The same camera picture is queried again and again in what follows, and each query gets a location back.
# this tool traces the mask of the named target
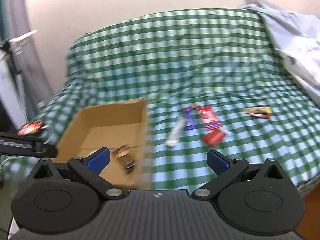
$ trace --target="blue wrapper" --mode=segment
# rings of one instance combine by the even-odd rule
[[[187,119],[187,124],[186,124],[186,130],[193,130],[197,128],[197,124],[195,120],[193,119],[193,107],[185,107],[183,108],[183,112],[186,116]]]

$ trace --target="white fabric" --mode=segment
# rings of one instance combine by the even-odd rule
[[[320,106],[320,19],[283,10],[265,0],[244,0],[240,8],[263,17],[284,67]]]

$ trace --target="green and white checkered cloth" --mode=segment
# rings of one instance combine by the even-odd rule
[[[36,119],[54,127],[56,143],[82,107],[134,98],[149,100],[154,189],[191,192],[215,176],[197,115],[197,129],[164,145],[192,103],[212,106],[235,133],[216,147],[229,158],[276,158],[297,186],[319,174],[320,109],[292,82],[251,11],[170,11],[86,34],[70,49],[65,88]],[[246,116],[248,106],[272,107],[271,119]]]

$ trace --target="silver screw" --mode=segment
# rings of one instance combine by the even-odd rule
[[[110,197],[118,197],[122,194],[122,190],[118,188],[111,188],[107,190],[107,195]]]
[[[198,197],[206,197],[206,196],[209,196],[209,195],[210,195],[210,191],[207,190],[206,188],[198,188],[198,189],[195,191],[195,194],[196,194]]]

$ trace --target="cardboard box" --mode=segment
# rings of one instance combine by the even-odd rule
[[[124,173],[120,162],[111,154],[109,165],[100,176],[119,188],[151,188],[152,138],[148,129],[145,99],[81,109],[62,135],[53,162],[63,163],[75,156],[87,157],[101,147],[110,152],[127,144],[137,161],[134,171]]]

